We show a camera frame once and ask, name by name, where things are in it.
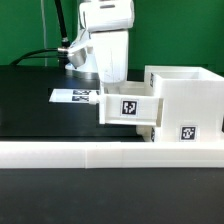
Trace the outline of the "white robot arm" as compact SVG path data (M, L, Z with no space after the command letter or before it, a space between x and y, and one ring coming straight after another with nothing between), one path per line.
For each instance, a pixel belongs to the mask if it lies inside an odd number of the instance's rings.
M79 31L67 49L67 68L97 72L103 86L123 84L128 69L128 30L133 24L133 0L81 2Z

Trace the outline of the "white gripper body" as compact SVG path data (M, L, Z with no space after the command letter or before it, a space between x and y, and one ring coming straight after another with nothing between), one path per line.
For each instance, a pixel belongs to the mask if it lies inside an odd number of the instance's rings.
M91 34L99 79L102 84L122 84L127 79L128 32Z

